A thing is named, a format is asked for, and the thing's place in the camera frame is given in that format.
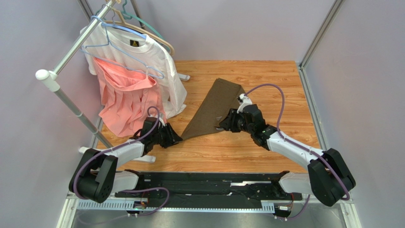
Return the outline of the olive brown cloth napkin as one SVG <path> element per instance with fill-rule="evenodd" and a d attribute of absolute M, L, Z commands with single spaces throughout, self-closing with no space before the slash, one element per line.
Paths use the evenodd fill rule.
<path fill-rule="evenodd" d="M 237 97 L 244 92 L 241 85 L 217 78 L 181 137 L 187 140 L 220 132 L 215 118 L 222 116 L 223 120 L 231 108 L 238 108 Z"/>

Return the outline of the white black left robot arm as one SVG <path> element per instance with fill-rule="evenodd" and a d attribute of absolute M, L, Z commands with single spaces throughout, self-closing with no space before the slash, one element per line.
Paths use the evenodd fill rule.
<path fill-rule="evenodd" d="M 80 148 L 83 156 L 68 188 L 81 199 L 103 203 L 112 193 L 133 190 L 137 186 L 139 174 L 117 171 L 118 167 L 145 157 L 155 145 L 168 148 L 182 141 L 169 123 L 147 117 L 142 128 L 123 144 L 105 150 Z"/>

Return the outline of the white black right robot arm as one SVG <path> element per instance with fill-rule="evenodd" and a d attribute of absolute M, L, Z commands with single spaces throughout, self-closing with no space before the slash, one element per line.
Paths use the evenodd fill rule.
<path fill-rule="evenodd" d="M 312 194 L 329 207 L 339 200 L 350 199 L 349 191 L 356 181 L 340 152 L 313 148 L 287 136 L 266 123 L 257 105 L 248 105 L 241 112 L 230 109 L 219 126 L 232 133 L 249 133 L 256 145 L 279 153 L 308 171 L 303 180 L 292 174 L 284 175 L 279 183 L 285 192 Z"/>

